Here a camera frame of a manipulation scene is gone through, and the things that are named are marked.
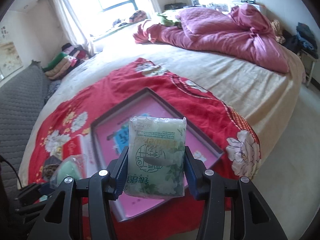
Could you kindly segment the green floral tissue packet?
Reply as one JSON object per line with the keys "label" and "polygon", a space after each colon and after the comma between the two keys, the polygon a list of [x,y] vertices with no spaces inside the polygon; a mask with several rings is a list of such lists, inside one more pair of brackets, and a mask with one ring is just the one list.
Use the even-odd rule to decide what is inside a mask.
{"label": "green floral tissue packet", "polygon": [[134,116],[129,120],[129,196],[169,199],[184,196],[186,118]]}

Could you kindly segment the green sponge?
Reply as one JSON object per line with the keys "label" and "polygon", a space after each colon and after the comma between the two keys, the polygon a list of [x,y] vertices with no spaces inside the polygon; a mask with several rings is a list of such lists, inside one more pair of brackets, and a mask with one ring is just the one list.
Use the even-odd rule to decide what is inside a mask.
{"label": "green sponge", "polygon": [[87,157],[83,154],[70,155],[59,165],[50,179],[50,187],[57,188],[66,177],[75,180],[86,178]]}

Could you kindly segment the leopard print scrunchie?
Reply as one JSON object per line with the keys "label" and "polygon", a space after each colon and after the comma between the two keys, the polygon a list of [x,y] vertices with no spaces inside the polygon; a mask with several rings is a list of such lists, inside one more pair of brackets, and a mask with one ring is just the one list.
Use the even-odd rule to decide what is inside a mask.
{"label": "leopard print scrunchie", "polygon": [[50,181],[51,177],[59,166],[60,163],[44,165],[42,169],[42,179],[46,182]]}

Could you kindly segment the red tissue pack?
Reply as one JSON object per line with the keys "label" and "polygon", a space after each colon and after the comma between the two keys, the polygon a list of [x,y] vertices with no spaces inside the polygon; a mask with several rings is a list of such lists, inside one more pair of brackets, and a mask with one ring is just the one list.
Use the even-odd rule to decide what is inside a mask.
{"label": "red tissue pack", "polygon": [[71,155],[83,155],[82,163],[86,177],[91,177],[97,171],[97,165],[93,154],[91,135],[76,135],[62,146],[62,159]]}

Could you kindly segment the dark blue small box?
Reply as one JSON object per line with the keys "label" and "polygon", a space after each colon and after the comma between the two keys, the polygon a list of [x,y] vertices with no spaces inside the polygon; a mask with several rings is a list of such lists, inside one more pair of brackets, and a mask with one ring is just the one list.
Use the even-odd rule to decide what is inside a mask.
{"label": "dark blue small box", "polygon": [[57,158],[56,156],[52,155],[50,156],[48,159],[46,159],[46,161],[44,162],[44,167],[47,166],[56,166],[58,167],[60,164],[62,163],[62,161]]}

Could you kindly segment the red floral blanket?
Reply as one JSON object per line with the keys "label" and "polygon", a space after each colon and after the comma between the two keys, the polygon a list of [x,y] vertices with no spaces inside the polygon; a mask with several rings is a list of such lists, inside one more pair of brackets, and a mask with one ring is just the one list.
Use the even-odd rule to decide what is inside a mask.
{"label": "red floral blanket", "polygon": [[[90,125],[102,114],[133,96],[144,88],[153,90],[167,103],[191,121],[220,149],[222,157],[215,162],[213,154],[205,153],[204,146],[196,146],[195,140],[187,136],[186,143],[196,159],[203,161],[207,168],[213,167],[222,177],[239,179],[242,176],[253,178],[261,165],[260,142],[248,122],[235,110],[215,97],[211,92],[198,86],[186,77],[156,66],[151,61],[138,58],[118,70],[107,70],[102,77],[89,77],[98,74],[85,74],[93,70],[83,64],[76,70],[85,70],[74,76],[74,81],[63,81],[58,91],[48,100],[31,132],[28,147],[25,149],[19,169],[22,185],[44,182],[44,162],[52,155],[62,156],[62,146],[69,139],[81,134],[87,136],[92,130]],[[67,92],[76,92],[75,85],[90,86],[81,89],[74,97],[54,106],[54,99],[62,99]],[[98,132],[103,143],[103,154],[107,164],[117,156],[116,148],[128,145],[129,132],[122,125],[130,117],[147,114],[152,117],[167,117],[159,106],[153,106],[149,99],[134,103],[121,117],[115,117],[112,124],[103,125]],[[141,200],[124,196],[129,215],[137,215],[138,205],[159,203],[160,200]],[[188,192],[185,197],[162,202],[153,210],[124,222],[116,222],[118,239],[166,239],[177,233],[199,227],[203,202],[198,202]]]}

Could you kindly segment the patterned dark pillow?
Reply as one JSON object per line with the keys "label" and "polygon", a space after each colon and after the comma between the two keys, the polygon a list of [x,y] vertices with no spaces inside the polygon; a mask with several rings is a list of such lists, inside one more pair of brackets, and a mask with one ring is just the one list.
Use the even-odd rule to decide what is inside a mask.
{"label": "patterned dark pillow", "polygon": [[48,87],[47,95],[44,98],[44,103],[48,102],[48,100],[53,96],[53,94],[57,91],[60,85],[61,85],[61,80],[55,80],[51,82],[51,84]]}

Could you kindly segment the stack of folded clothes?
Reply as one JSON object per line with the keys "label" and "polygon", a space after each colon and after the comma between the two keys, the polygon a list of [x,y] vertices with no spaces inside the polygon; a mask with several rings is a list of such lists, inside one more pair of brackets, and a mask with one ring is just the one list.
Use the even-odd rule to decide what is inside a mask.
{"label": "stack of folded clothes", "polygon": [[42,68],[50,80],[61,80],[72,70],[89,60],[92,56],[82,46],[66,43],[56,57]]}

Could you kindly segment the pink quilted duvet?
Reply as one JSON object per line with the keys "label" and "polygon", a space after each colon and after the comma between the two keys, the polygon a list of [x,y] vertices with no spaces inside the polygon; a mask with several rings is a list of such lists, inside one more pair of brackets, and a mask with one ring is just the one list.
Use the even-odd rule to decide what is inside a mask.
{"label": "pink quilted duvet", "polygon": [[228,14],[192,7],[146,20],[133,37],[136,43],[162,42],[196,51],[231,55],[265,69],[288,73],[289,64],[269,19],[250,4],[235,6]]}

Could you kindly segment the white curtain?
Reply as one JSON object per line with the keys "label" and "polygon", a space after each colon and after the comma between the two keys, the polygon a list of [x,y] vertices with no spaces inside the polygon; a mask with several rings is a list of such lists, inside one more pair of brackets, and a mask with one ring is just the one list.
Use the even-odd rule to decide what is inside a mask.
{"label": "white curtain", "polygon": [[70,0],[52,0],[64,35],[72,45],[82,46],[89,55],[95,54],[93,41],[85,26],[78,19]]}

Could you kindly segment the green cloth on duvet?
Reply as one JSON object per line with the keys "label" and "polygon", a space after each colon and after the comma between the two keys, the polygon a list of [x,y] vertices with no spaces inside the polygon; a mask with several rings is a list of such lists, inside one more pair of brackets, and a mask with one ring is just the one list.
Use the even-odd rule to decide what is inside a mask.
{"label": "green cloth on duvet", "polygon": [[166,27],[182,27],[180,20],[177,18],[176,10],[167,10],[163,13],[158,13],[156,18],[159,24]]}

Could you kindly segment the clothes on window sill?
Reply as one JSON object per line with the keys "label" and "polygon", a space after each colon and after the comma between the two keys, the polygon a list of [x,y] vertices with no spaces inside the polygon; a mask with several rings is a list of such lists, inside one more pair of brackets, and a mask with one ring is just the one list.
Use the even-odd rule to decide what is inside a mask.
{"label": "clothes on window sill", "polygon": [[129,18],[125,19],[117,19],[116,21],[113,22],[112,26],[113,27],[121,27],[127,24],[131,23],[137,23],[143,20],[147,19],[147,13],[142,10],[137,10],[133,15],[131,15]]}

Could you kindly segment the window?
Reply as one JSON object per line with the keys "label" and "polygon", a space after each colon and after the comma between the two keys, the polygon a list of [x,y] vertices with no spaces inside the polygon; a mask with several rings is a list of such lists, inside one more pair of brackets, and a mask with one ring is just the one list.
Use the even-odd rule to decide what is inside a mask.
{"label": "window", "polygon": [[137,11],[154,12],[150,0],[69,0],[80,23],[97,40],[121,22],[128,22]]}

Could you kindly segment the dark clothes on stool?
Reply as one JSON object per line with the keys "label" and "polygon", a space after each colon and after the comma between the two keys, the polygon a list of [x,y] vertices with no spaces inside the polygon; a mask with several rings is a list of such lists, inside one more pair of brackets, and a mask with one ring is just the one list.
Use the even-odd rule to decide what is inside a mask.
{"label": "dark clothes on stool", "polygon": [[295,54],[298,54],[298,52],[303,50],[313,58],[319,59],[316,39],[308,25],[299,22],[296,26],[296,35],[292,35],[284,29],[283,37],[285,38],[283,46]]}

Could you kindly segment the floral wall painting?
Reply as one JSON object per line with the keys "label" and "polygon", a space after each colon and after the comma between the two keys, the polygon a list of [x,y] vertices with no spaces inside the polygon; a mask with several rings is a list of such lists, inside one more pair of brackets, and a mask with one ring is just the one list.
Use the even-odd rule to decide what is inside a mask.
{"label": "floral wall painting", "polygon": [[10,39],[6,26],[1,26],[1,80],[23,67],[18,51]]}

